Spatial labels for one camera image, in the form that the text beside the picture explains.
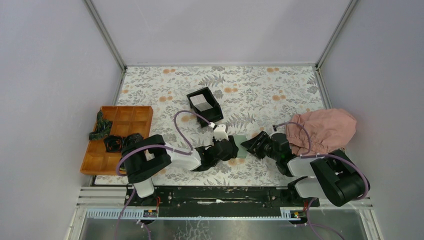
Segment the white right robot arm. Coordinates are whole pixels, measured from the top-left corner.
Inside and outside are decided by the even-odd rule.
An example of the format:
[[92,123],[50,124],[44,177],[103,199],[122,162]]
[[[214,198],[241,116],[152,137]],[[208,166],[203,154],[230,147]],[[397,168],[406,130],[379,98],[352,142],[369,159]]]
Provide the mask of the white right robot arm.
[[287,201],[293,206],[317,198],[341,207],[366,196],[371,188],[368,179],[341,150],[301,157],[292,153],[284,133],[264,131],[242,142],[241,146],[260,160],[274,160],[282,175],[295,179],[287,185],[286,193]]

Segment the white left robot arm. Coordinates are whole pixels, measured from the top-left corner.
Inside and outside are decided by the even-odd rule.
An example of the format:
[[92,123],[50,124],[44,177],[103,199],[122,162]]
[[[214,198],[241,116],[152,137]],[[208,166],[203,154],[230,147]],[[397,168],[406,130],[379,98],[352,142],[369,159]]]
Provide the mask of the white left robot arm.
[[190,152],[166,143],[160,134],[153,135],[124,147],[116,166],[116,174],[124,176],[135,189],[136,199],[144,206],[155,200],[152,176],[171,166],[191,172],[204,172],[219,162],[226,162],[238,156],[239,148],[234,137],[212,139],[212,145],[200,146]]

